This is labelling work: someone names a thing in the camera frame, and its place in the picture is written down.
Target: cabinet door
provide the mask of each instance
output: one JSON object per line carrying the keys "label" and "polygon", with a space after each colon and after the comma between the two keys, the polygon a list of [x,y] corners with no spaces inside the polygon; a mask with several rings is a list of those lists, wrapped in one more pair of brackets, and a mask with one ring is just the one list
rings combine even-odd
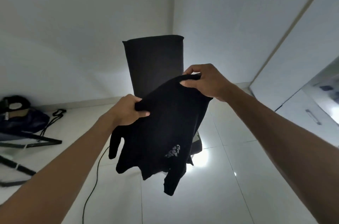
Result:
{"label": "cabinet door", "polygon": [[339,56],[339,0],[314,0],[251,85],[276,110]]}
{"label": "cabinet door", "polygon": [[339,146],[339,126],[302,90],[276,112],[332,145]]}

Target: folding stand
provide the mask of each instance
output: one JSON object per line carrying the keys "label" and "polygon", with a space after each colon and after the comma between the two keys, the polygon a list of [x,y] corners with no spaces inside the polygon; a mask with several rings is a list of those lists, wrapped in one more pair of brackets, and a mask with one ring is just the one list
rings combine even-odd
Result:
{"label": "folding stand", "polygon": [[[22,139],[36,139],[36,143],[30,143],[30,144],[12,144],[8,141],[14,141],[14,140],[22,140]],[[61,144],[62,141],[58,139],[53,138],[47,138],[43,136],[38,136],[31,133],[26,132],[15,132],[15,131],[5,131],[0,129],[0,147],[10,147],[10,148],[18,148],[18,149],[24,149],[29,147],[37,147],[37,146],[45,146],[45,145],[58,145]],[[25,173],[27,175],[33,176],[36,174],[35,171],[32,171],[29,168],[26,168],[25,166],[22,166],[18,164],[17,162],[14,162],[4,156],[0,156],[0,163],[3,165],[13,168],[19,172]],[[10,186],[17,186],[22,185],[27,180],[22,181],[13,181],[13,182],[1,182],[0,181],[0,187],[10,187]]]}

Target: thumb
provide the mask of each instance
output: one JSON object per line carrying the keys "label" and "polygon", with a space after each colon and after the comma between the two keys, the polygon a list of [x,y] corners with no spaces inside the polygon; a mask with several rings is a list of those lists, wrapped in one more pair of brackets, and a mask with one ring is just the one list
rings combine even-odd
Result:
{"label": "thumb", "polygon": [[139,118],[141,118],[141,117],[147,117],[147,116],[150,115],[150,112],[149,112],[149,111],[138,111],[137,113],[138,113],[138,115],[139,115]]}
{"label": "thumb", "polygon": [[197,80],[183,80],[183,81],[180,81],[180,84],[183,85],[184,87],[193,87],[193,88],[198,87]]}

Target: black metal frame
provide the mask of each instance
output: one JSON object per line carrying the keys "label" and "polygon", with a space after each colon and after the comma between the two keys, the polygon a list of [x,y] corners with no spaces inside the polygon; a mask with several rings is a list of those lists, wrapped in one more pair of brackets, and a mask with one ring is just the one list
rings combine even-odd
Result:
{"label": "black metal frame", "polygon": [[[58,140],[58,139],[47,138],[47,137],[38,136],[38,135],[35,135],[35,134],[31,134],[31,133],[26,133],[26,132],[4,131],[4,130],[0,129],[0,135],[1,134],[6,134],[6,135],[18,137],[18,139],[14,139],[14,140],[36,139],[38,142],[37,143],[30,143],[30,144],[26,144],[26,145],[0,142],[0,147],[10,147],[10,148],[23,149],[23,148],[29,148],[29,147],[45,146],[45,145],[58,145],[58,144],[62,143],[62,141]],[[22,165],[18,164],[17,162],[14,162],[10,159],[7,159],[3,156],[0,156],[0,163],[7,166],[7,167],[16,169],[17,171],[20,171],[22,173],[30,175],[30,176],[33,176],[34,174],[36,174],[35,171],[33,171],[33,170],[31,170],[31,169],[29,169],[25,166],[22,166]],[[13,181],[13,182],[1,182],[0,181],[0,187],[18,186],[18,185],[22,185],[26,181],[27,180]]]}

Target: cabinet handle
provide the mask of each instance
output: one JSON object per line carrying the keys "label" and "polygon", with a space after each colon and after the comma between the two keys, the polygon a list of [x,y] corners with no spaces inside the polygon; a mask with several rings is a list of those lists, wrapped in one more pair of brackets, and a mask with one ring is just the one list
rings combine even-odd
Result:
{"label": "cabinet handle", "polygon": [[314,122],[318,125],[322,125],[321,122],[314,116],[314,114],[311,112],[311,110],[306,109],[305,110],[307,112],[307,114],[312,118],[312,120],[314,120]]}

